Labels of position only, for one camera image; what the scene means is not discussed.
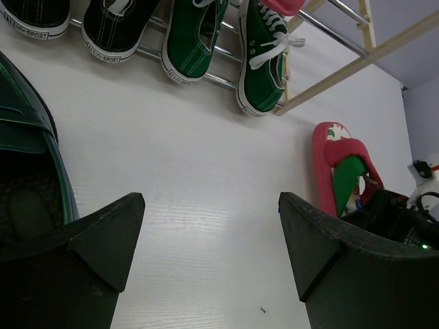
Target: shoe rack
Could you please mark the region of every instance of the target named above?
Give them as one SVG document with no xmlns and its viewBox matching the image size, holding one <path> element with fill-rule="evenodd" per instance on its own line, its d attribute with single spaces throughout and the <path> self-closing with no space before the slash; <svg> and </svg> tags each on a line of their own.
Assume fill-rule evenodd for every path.
<svg viewBox="0 0 439 329">
<path fill-rule="evenodd" d="M 326 23 L 322 22 L 319 18 L 313 15 L 321 5 L 325 2 L 334 5 L 335 8 L 340 10 L 342 13 L 350 17 L 354 22 L 357 29 L 360 30 L 363 45 L 358 45 L 355 41 L 351 40 L 343 33 L 337 31 Z M 238 8 L 238 5 L 234 3 L 230 3 L 231 6 Z M 401 33 L 397 34 L 393 38 L 385 41 L 381 45 L 376 44 L 375 42 L 375 33 L 372 22 L 372 11 L 370 9 L 369 0 L 358 0 L 358 9 L 352 9 L 348 7 L 346 4 L 342 3 L 340 0 L 310 0 L 303 7 L 303 9 L 293 17 L 288 23 L 288 32 L 292 33 L 295 29 L 297 29 L 300 24 L 306 22 L 316 29 L 319 29 L 321 32 L 330 36 L 332 39 L 338 41 L 341 45 L 344 45 L 346 48 L 350 49 L 352 52 L 356 53 L 359 57 L 353 62 L 347 64 L 342 67 L 335 73 L 330 76 L 324 78 L 319 81 L 317 84 L 309 87 L 307 90 L 297 94 L 290 95 L 289 94 L 289 67 L 288 67 L 288 56 L 289 51 L 287 50 L 284 53 L 284 65 L 283 65 L 283 81 L 285 84 L 285 94 L 283 95 L 280 102 L 278 102 L 276 109 L 274 110 L 274 114 L 281 116 L 286 112 L 292 110 L 293 108 L 299 106 L 302 103 L 310 100 L 311 98 L 319 95 L 330 87 L 344 81 L 348 77 L 356 74 L 367 66 L 374 64 L 376 61 L 386 57 L 392 52 L 400 49 L 405 46 L 407 43 L 412 42 L 416 38 L 422 36 L 423 34 L 433 30 L 437 26 L 439 26 L 439 10 L 431 13 L 429 16 L 421 19 L 419 22 L 413 24 L 408 27 Z M 76 27 L 81 27 L 82 22 L 78 19 L 71 19 L 70 24 Z M 150 20 L 150 23 L 159 28 L 163 33 L 166 32 L 167 23 L 157 17 L 153 16 Z M 239 30 L 228 24 L 226 22 L 222 22 L 222 29 L 228 29 L 234 34 L 239 34 Z M 161 59 L 161 52 L 157 49 L 149 47 L 148 45 L 139 44 L 136 50 L 138 53 L 149 56 L 155 59 Z M 230 58 L 231 60 L 242 62 L 241 54 L 233 53 L 225 48 L 215 46 L 215 52 L 220 53 L 222 56 L 226 58 Z M 236 89 L 236 82 L 222 77 L 220 75 L 214 74 L 212 72 L 207 72 L 204 76 L 209 82 L 213 82 L 214 84 L 219 84 L 225 86 L 227 88 Z"/>
</svg>

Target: red slipper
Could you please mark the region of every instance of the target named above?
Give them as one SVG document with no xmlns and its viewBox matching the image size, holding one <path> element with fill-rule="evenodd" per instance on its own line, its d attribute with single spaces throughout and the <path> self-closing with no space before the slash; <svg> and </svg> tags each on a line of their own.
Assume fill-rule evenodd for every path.
<svg viewBox="0 0 439 329">
<path fill-rule="evenodd" d="M 324 122 L 317 125 L 312 138 L 313 164 L 316 172 L 320 209 L 334 217 L 337 213 L 335 191 L 333 187 L 333 169 L 349 156 L 357 156 L 362 160 L 369 173 L 365 179 L 366 187 L 361 201 L 367 202 L 377 188 L 383 188 L 375 166 L 370 160 L 364 144 L 351 138 L 348 130 L 337 122 Z"/>
</svg>

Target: green shoe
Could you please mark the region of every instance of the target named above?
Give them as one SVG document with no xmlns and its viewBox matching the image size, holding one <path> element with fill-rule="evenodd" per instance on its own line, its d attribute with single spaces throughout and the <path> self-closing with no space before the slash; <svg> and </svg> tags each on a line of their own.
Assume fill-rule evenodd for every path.
<svg viewBox="0 0 439 329">
<path fill-rule="evenodd" d="M 0 52 L 0 249 L 78 218 L 54 120 Z"/>
<path fill-rule="evenodd" d="M 162 48 L 166 74 L 179 84 L 194 84 L 206 74 L 228 0 L 171 0 Z"/>
<path fill-rule="evenodd" d="M 303 47 L 305 39 L 290 37 L 283 17 L 257 0 L 242 1 L 239 28 L 243 62 L 237 88 L 238 104 L 245 113 L 262 117 L 274 109 L 285 91 L 282 52 L 288 45 Z"/>
</svg>

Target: dark insole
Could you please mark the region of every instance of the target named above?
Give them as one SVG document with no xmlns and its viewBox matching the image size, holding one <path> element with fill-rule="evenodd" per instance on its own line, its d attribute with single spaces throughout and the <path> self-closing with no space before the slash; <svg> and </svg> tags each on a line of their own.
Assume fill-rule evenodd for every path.
<svg viewBox="0 0 439 329">
<path fill-rule="evenodd" d="M 48 151 L 0 151 L 0 247 L 62 225 L 62 196 Z"/>
</svg>

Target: wooden frame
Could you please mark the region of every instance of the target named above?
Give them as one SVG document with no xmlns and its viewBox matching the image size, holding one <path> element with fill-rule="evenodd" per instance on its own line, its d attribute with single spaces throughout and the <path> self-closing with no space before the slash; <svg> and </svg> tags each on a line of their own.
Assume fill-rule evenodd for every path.
<svg viewBox="0 0 439 329">
<path fill-rule="evenodd" d="M 304 8 L 305 10 L 316 10 L 322 5 L 322 0 L 311 0 L 307 6 L 310 8 Z M 397 34 L 393 38 L 385 41 L 383 44 L 376 46 L 375 33 L 372 24 L 372 14 L 370 12 L 369 0 L 358 0 L 359 13 L 368 19 L 368 24 L 360 25 L 361 34 L 363 36 L 364 48 L 369 52 L 365 58 L 358 58 L 353 62 L 342 67 L 340 70 L 326 77 L 322 81 L 309 87 L 295 97 L 290 98 L 287 95 L 287 100 L 282 108 L 275 110 L 275 115 L 283 115 L 293 108 L 299 106 L 302 103 L 310 100 L 311 98 L 319 95 L 330 87 L 338 84 L 339 82 L 347 79 L 348 77 L 356 74 L 367 66 L 374 64 L 376 61 L 386 57 L 392 52 L 405 46 L 407 43 L 412 42 L 419 36 L 431 31 L 435 27 L 439 26 L 439 10 L 431 13 L 429 16 L 421 19 L 419 22 L 408 27 L 406 30 Z M 289 32 L 296 29 L 300 23 L 294 18 L 294 21 L 288 25 Z"/>
</svg>

